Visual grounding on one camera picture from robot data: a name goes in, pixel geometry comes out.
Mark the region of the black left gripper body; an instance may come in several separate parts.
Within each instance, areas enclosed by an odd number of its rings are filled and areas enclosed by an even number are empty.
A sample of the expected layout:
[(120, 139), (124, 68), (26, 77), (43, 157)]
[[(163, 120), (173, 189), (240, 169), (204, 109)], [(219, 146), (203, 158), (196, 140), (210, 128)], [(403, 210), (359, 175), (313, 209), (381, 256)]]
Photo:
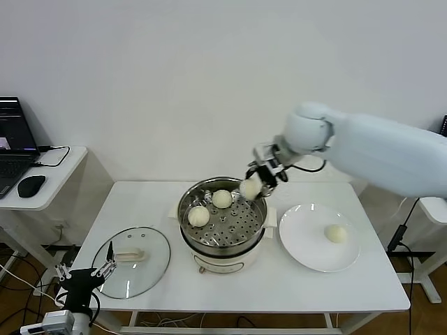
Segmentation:
[(95, 268), (76, 269), (69, 272), (70, 278), (62, 282), (62, 288), (67, 292), (64, 309), (69, 311), (89, 311), (92, 292), (95, 288), (103, 285), (103, 275), (94, 273)]

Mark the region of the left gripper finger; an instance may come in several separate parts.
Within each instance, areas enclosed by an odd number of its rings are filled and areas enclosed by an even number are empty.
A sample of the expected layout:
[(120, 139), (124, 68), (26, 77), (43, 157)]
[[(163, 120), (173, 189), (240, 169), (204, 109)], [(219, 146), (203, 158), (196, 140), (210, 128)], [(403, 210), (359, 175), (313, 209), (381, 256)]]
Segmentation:
[(113, 250), (113, 243), (112, 241), (108, 244), (108, 250), (106, 253), (105, 263), (99, 267), (98, 269), (94, 270), (91, 273), (92, 277), (98, 277), (103, 278), (106, 280), (115, 270), (117, 266), (116, 260), (115, 260), (115, 253)]
[(68, 280), (72, 277), (70, 273), (70, 268), (67, 267), (65, 264), (58, 264), (54, 268), (57, 273), (57, 276), (59, 277), (60, 282)]

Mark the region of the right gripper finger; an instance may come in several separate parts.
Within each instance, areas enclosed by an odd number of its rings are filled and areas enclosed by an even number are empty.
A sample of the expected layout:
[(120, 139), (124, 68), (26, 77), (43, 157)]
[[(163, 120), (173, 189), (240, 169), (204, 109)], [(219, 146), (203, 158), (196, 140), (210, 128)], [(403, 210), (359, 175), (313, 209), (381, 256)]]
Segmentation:
[(258, 176), (262, 182), (263, 190), (273, 191), (279, 184), (279, 182), (288, 182), (288, 175), (284, 169), (279, 169), (278, 172), (271, 172), (266, 166), (260, 166), (258, 168)]
[(253, 160), (247, 165), (248, 170), (245, 173), (245, 179), (249, 179), (251, 176), (253, 176), (259, 169), (260, 165), (258, 160)]

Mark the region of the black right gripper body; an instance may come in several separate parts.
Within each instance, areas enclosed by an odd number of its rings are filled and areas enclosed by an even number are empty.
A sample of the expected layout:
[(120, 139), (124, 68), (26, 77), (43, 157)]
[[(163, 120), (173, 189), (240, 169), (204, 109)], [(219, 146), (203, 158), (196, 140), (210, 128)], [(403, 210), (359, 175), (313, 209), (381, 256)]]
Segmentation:
[(274, 137), (264, 146), (264, 160), (271, 173), (280, 173), (293, 164), (293, 152), (284, 138)]

